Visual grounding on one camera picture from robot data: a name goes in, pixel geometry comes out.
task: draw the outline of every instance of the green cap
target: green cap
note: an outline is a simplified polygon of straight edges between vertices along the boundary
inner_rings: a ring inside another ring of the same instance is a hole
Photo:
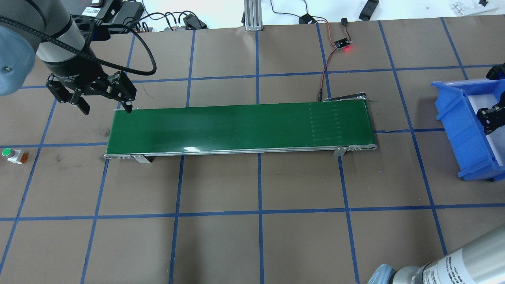
[[[4,157],[7,157],[8,155],[10,155],[12,153],[12,149],[11,148],[5,148],[3,151],[2,151],[2,156]]]

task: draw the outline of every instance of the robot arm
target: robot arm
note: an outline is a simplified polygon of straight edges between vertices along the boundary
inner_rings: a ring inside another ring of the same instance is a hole
[[[0,7],[0,95],[21,87],[33,68],[36,54],[52,72],[46,86],[58,102],[71,103],[88,114],[90,107],[82,96],[100,95],[120,102],[130,113],[136,88],[124,71],[140,75],[156,72],[152,53],[136,33],[153,64],[151,71],[138,71],[96,58],[89,47],[91,39],[97,33],[101,34],[101,40],[109,39],[108,28],[118,25],[71,16],[60,0],[0,0]],[[108,76],[101,65],[121,71]]]

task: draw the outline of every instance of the blue plastic cover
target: blue plastic cover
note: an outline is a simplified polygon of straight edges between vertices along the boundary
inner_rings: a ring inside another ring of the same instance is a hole
[[[391,266],[382,264],[375,270],[372,277],[370,277],[368,284],[388,284],[393,273],[394,269]]]
[[[19,90],[34,64],[35,52],[28,41],[0,26],[0,96]]]

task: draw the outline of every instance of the metal post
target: metal post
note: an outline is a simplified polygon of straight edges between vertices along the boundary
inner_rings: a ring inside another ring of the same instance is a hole
[[[244,0],[245,30],[263,30],[261,0]]]

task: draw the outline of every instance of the white background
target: white background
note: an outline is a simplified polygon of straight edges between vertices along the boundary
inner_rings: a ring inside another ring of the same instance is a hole
[[[341,18],[360,21],[358,18],[367,0],[306,0],[309,14],[325,17],[330,22],[340,22]],[[371,20],[419,19],[437,17],[455,17],[450,3],[456,0],[380,0]],[[478,0],[460,0],[478,3]],[[272,0],[277,12],[289,12],[299,16],[305,14],[302,0]],[[505,14],[505,0],[489,0],[498,10],[484,15]],[[207,24],[209,28],[232,28],[242,25],[244,11],[243,0],[144,0],[148,12],[182,12],[190,10]],[[263,25],[298,24],[298,18],[272,13],[269,0],[262,0]],[[165,20],[146,19],[149,27],[155,31],[167,27]]]

